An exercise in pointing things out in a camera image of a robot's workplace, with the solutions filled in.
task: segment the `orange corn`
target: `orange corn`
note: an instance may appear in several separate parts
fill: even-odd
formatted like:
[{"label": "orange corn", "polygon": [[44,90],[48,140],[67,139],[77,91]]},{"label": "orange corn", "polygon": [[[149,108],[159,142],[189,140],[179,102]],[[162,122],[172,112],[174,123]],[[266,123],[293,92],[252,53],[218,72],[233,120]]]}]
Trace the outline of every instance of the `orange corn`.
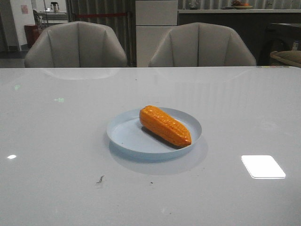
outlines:
[{"label": "orange corn", "polygon": [[178,120],[155,106],[146,106],[140,110],[140,122],[147,129],[175,146],[191,145],[188,129]]}]

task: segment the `light blue plate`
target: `light blue plate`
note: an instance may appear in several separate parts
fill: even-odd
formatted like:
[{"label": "light blue plate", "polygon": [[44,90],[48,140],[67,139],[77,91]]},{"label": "light blue plate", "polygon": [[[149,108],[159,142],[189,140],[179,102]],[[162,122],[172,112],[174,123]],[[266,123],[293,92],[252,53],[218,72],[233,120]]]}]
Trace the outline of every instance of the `light blue plate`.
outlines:
[{"label": "light blue plate", "polygon": [[114,146],[134,158],[145,160],[167,160],[192,150],[202,133],[200,123],[191,115],[171,108],[161,107],[190,131],[192,144],[177,149],[163,139],[150,133],[139,120],[140,109],[131,110],[115,117],[107,127],[107,134]]}]

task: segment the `floor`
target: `floor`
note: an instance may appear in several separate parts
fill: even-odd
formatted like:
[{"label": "floor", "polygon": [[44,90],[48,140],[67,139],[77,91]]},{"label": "floor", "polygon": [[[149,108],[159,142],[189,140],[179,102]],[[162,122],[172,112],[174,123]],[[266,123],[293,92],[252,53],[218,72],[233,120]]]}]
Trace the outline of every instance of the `floor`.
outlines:
[{"label": "floor", "polygon": [[22,68],[27,51],[0,52],[0,68]]}]

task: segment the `chair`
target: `chair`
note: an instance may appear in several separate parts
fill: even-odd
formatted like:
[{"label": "chair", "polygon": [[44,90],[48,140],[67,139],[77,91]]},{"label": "chair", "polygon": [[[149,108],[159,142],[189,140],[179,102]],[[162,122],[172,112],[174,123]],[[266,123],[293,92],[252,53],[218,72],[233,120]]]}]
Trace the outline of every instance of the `chair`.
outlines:
[{"label": "chair", "polygon": [[168,30],[149,67],[255,66],[256,60],[232,28],[205,23]]},{"label": "chair", "polygon": [[271,65],[285,65],[301,68],[301,51],[289,50],[289,51],[273,51],[270,53],[270,57],[274,60]]},{"label": "chair", "polygon": [[25,67],[126,67],[127,56],[105,25],[70,22],[46,28],[26,54]]}]

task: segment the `debris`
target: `debris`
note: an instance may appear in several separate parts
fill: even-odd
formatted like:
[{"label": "debris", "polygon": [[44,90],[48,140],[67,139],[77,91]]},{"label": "debris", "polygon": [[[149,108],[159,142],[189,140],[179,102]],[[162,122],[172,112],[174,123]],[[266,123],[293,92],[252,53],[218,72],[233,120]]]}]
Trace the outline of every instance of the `debris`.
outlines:
[{"label": "debris", "polygon": [[100,177],[100,179],[99,179],[99,181],[98,182],[96,182],[97,184],[100,184],[102,181],[103,181],[103,177],[104,177],[104,175],[103,176],[101,176]]}]

